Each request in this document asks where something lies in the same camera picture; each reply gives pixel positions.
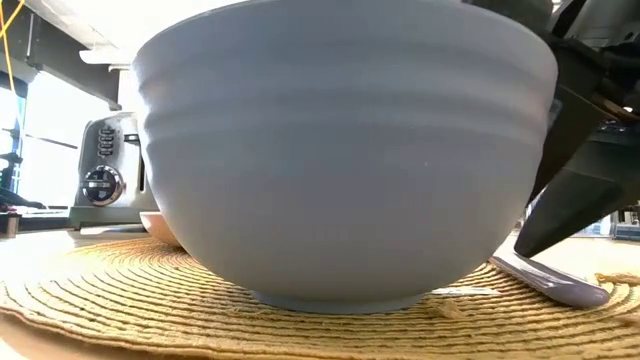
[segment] jute placemat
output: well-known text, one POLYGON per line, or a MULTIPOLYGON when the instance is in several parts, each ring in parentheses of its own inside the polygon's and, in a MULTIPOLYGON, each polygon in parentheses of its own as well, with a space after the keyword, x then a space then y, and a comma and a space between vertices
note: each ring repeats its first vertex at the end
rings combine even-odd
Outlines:
POLYGON ((601 285, 609 304, 574 310, 484 265, 454 286, 501 295, 313 315, 259 304, 182 250, 132 240, 81 248, 5 281, 0 311, 87 343, 216 359, 640 359, 640 286, 601 285))

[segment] stainless steel toaster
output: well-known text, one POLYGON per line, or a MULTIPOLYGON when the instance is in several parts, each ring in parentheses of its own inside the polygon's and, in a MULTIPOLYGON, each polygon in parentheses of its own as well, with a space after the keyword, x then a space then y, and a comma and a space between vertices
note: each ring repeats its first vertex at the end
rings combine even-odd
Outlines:
POLYGON ((156 205, 145 174, 136 116, 120 112, 87 124, 78 167, 78 191, 69 213, 74 228, 140 223, 156 205))

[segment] bowl base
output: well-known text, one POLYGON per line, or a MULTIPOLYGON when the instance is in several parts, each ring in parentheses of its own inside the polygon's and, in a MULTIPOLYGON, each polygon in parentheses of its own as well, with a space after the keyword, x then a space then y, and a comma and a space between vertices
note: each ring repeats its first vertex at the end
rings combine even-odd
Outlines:
POLYGON ((308 301, 289 297, 270 296, 252 291, 251 294, 261 303, 294 311, 316 314, 372 314, 400 310, 417 303, 423 294, 385 301, 341 302, 308 301))

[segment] woven placemat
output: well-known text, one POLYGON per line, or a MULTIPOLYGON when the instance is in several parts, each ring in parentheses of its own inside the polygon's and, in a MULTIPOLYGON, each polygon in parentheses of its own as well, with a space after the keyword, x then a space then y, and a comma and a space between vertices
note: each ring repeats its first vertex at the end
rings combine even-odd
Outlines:
POLYGON ((216 359, 640 359, 640 286, 604 282, 606 306, 574 310, 484 265, 390 314, 296 313, 256 302, 154 240, 80 248, 0 285, 0 311, 87 343, 216 359))

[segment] large ceramic bowl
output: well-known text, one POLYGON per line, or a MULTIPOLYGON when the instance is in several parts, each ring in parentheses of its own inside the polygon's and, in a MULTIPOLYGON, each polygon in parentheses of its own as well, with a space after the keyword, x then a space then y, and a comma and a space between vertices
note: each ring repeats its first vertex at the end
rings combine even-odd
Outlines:
POLYGON ((267 0, 151 39, 151 187, 184 248, 263 302, 402 308, 486 261, 532 188, 556 63, 454 1, 267 0))

